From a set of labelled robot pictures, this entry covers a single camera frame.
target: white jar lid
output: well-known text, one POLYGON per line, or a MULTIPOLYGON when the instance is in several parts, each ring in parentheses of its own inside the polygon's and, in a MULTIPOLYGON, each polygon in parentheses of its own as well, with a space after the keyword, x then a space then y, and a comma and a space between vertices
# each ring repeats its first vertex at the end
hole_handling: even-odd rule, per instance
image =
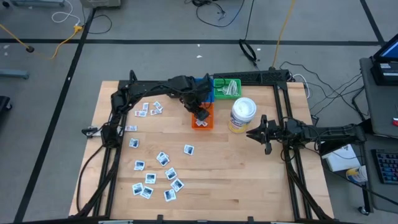
POLYGON ((251 121, 256 114, 257 106, 247 97, 239 98, 232 106, 232 113, 241 121, 251 121))

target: wooden tabletop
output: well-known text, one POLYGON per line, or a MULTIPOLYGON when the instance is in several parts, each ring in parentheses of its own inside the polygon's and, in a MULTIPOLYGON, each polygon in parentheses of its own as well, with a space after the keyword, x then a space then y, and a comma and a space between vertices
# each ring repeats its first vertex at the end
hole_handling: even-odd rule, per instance
MULTIPOLYGON (((108 120, 110 96, 117 90, 118 82, 103 82, 93 118, 93 125, 101 126, 108 120)), ((288 83, 293 116, 311 124, 310 112, 303 85, 288 83)), ((259 125, 260 117, 277 119, 272 87, 244 86, 242 96, 257 104, 256 117, 249 128, 259 125)), ((280 92, 285 113, 283 93, 280 92)), ((228 129, 229 114, 234 100, 216 100, 215 127, 211 131, 191 128, 191 114, 178 99, 152 96, 142 99, 130 111, 126 125, 137 125, 137 132, 124 135, 121 161, 114 192, 111 218, 155 220, 164 215, 165 220, 223 220, 245 221, 253 216, 255 221, 293 221, 292 204, 285 164, 280 159, 281 144, 272 141, 271 155, 264 154, 264 145, 249 139, 245 134, 235 134, 228 129), (141 110, 144 102, 158 101, 163 113, 145 118, 135 117, 133 111, 141 110), (139 139, 137 149, 129 147, 131 138, 139 139), (193 156, 183 153, 185 144, 195 146, 193 156), (170 156, 170 163, 162 167, 156 160, 160 151, 170 156), (145 161, 143 171, 134 170, 135 160, 145 161), (166 202, 164 191, 170 189, 170 180, 164 172, 174 167, 178 178, 185 184, 177 199, 166 202), (131 186, 142 182, 145 174, 156 173, 156 184, 150 199, 133 196, 131 186)), ((101 145, 101 138, 87 141, 82 165, 101 145)), ((98 186, 104 150, 87 166, 81 184, 80 206, 92 196, 98 186)), ((307 189, 325 213, 333 217, 325 176, 319 156, 301 150, 307 189)), ((103 194, 103 206, 108 195, 103 194)), ((297 189, 301 217, 305 217, 302 197, 297 189)), ((76 193, 70 208, 76 214, 76 193)))

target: gray floor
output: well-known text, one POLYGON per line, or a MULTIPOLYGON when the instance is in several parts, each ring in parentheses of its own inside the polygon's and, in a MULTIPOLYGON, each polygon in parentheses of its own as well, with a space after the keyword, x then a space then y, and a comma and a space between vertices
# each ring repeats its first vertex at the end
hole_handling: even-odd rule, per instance
MULTIPOLYGON (((70 0, 74 14, 81 17, 77 0, 70 0)), ((396 24, 398 7, 395 0, 366 1, 373 13, 384 39, 398 32, 396 24)), ((250 3, 246 1, 236 21, 226 28, 215 28, 196 19, 195 7, 183 0, 134 0, 124 1, 121 9, 100 10, 108 15, 113 28, 103 35, 89 35, 89 39, 239 39, 243 38, 249 16, 250 3)), ((227 11, 227 18, 234 15, 241 1, 220 1, 227 11)), ((257 0, 252 14, 248 39, 276 40, 289 0, 257 0)), ((0 7, 0 22, 21 38, 64 39, 70 35, 76 23, 69 18, 61 24, 51 21, 52 13, 69 8, 40 7, 34 5, 0 7)), ((215 18, 216 9, 211 6, 200 9, 205 18, 215 18)), ((96 19, 91 27, 98 32, 108 27, 106 19, 96 19)), ((0 31, 0 38, 8 38, 0 31)), ((369 25, 359 1, 351 0, 302 0, 297 1, 286 27, 284 40, 370 40, 376 36, 369 25)), ((55 44, 34 44, 37 51, 52 54, 55 44)), ((260 69, 272 63, 274 45, 254 45, 260 69)), ((282 45, 279 50, 279 66, 287 60, 302 63, 308 69, 337 88, 359 73, 359 59, 372 55, 379 47, 352 46, 294 46, 282 45)), ((18 44, 0 43, 0 67, 26 69, 31 73, 28 80, 0 79, 0 95, 7 95, 14 103, 13 110, 2 121, 0 129, 0 223, 12 222, 24 193, 45 132, 48 128, 61 87, 76 50, 75 44, 64 45, 53 61, 29 55, 18 44)), ((284 65, 293 74, 302 74, 308 82, 320 85, 311 73, 300 67, 284 65)), ((237 45, 112 45, 86 44, 78 62, 65 105, 49 152, 30 201, 25 221, 67 217, 78 177, 86 139, 80 129, 91 123, 95 104, 103 80, 127 79, 134 69, 139 79, 163 80, 176 75, 203 76, 206 72, 238 72, 254 70, 237 45)), ((362 86, 362 80, 351 86, 362 86)), ((310 85, 310 107, 320 101, 322 92, 310 85)), ((350 101, 352 95, 346 96, 350 101)), ((312 109, 317 113, 328 101, 312 109)), ((364 94, 358 104, 366 112, 364 94)), ((358 123, 358 115, 340 99, 318 114, 319 126, 358 123)), ((356 211, 363 204, 357 187, 326 175, 335 217, 347 222, 393 223, 398 215, 375 211, 365 217, 356 211)))

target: orange container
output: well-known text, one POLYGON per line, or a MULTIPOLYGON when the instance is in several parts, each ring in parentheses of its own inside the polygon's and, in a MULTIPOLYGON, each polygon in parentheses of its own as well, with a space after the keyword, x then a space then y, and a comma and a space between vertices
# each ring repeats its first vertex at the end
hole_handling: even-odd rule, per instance
POLYGON ((195 130, 212 130, 214 128, 214 103, 202 103, 201 107, 205 108, 209 112, 209 116, 205 119, 207 126, 198 126, 196 124, 197 119, 192 114, 192 128, 195 130))

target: green container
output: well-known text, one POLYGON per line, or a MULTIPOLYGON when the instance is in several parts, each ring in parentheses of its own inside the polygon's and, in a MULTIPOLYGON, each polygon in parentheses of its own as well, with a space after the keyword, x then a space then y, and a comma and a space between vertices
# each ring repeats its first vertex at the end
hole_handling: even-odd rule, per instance
MULTIPOLYGON (((238 94, 236 96, 231 96, 231 95, 224 95, 222 91, 218 91, 216 88, 214 90, 214 96, 216 99, 219 100, 230 100, 230 99, 238 99, 242 96, 242 84, 240 79, 235 79, 235 78, 226 78, 225 79, 225 86, 228 86, 231 80, 236 81, 236 85, 238 86, 238 94)), ((224 84, 224 79, 223 78, 215 78, 214 79, 214 86, 219 87, 223 86, 224 84)))

